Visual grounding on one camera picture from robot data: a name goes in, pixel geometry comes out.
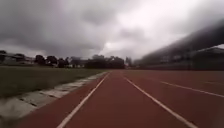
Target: grass field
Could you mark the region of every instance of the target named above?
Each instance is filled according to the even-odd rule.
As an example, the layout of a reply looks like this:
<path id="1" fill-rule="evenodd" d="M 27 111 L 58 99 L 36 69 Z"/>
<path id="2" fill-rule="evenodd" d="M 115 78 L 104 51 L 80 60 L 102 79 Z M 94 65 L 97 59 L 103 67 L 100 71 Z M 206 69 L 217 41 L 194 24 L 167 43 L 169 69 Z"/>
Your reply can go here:
<path id="1" fill-rule="evenodd" d="M 102 70 L 0 66 L 0 98 L 53 88 Z"/>

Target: sky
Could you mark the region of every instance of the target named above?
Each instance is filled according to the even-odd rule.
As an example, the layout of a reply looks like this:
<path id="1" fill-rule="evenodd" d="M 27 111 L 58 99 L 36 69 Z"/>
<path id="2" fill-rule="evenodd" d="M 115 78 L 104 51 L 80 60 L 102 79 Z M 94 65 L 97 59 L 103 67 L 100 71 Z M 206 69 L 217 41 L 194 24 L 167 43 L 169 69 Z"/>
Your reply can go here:
<path id="1" fill-rule="evenodd" d="M 223 18 L 223 0 L 0 0 L 0 50 L 137 59 Z"/>

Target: tree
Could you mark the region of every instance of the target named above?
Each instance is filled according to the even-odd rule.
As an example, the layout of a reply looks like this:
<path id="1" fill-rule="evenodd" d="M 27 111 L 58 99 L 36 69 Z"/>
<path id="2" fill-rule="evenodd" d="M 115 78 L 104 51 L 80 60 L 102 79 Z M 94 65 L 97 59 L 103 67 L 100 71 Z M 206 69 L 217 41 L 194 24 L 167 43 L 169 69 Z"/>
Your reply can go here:
<path id="1" fill-rule="evenodd" d="M 39 65 L 45 65 L 45 58 L 42 55 L 36 55 L 34 62 Z"/>
<path id="2" fill-rule="evenodd" d="M 65 60 L 63 58 L 58 59 L 58 67 L 64 68 L 65 67 Z"/>
<path id="3" fill-rule="evenodd" d="M 5 60 L 7 52 L 5 50 L 0 50 L 0 62 L 3 62 Z"/>
<path id="4" fill-rule="evenodd" d="M 47 56 L 47 59 L 46 59 L 47 65 L 53 66 L 53 65 L 57 64 L 57 62 L 58 62 L 58 60 L 55 56 Z"/>
<path id="5" fill-rule="evenodd" d="M 65 58 L 65 66 L 68 66 L 69 65 L 69 57 L 66 57 Z"/>
<path id="6" fill-rule="evenodd" d="M 15 54 L 15 58 L 16 58 L 17 62 L 21 62 L 21 61 L 25 60 L 25 55 L 21 54 L 21 53 L 17 53 L 17 54 Z"/>
<path id="7" fill-rule="evenodd" d="M 81 64 L 81 58 L 80 57 L 71 57 L 71 64 L 73 67 L 78 67 Z"/>
<path id="8" fill-rule="evenodd" d="M 124 60 L 119 57 L 111 56 L 106 58 L 102 55 L 94 55 L 92 59 L 88 59 L 86 68 L 113 68 L 113 69 L 122 69 L 125 67 Z"/>

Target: stadium roof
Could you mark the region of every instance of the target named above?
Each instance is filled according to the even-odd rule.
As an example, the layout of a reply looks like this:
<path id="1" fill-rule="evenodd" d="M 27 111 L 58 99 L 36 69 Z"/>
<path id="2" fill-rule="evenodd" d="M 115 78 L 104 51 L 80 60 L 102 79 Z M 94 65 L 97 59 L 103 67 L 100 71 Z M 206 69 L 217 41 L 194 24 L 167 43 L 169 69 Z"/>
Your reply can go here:
<path id="1" fill-rule="evenodd" d="M 143 59 L 158 58 L 164 55 L 181 54 L 224 44 L 224 22 L 197 31 L 154 53 L 148 54 Z"/>

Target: red running track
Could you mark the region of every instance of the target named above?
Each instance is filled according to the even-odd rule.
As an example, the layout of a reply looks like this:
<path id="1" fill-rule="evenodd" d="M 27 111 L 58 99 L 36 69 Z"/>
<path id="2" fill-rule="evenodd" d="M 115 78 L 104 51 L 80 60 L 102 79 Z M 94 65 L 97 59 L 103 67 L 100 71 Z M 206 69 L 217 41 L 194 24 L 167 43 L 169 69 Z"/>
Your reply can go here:
<path id="1" fill-rule="evenodd" d="M 208 73 L 203 72 L 200 77 L 200 72 L 112 71 L 105 79 L 103 76 L 94 80 L 34 111 L 17 127 L 224 128 L 224 98 L 197 91 L 222 94 L 216 92 L 224 87 L 220 73 Z M 211 90 L 201 85 L 209 78 L 215 83 Z"/>

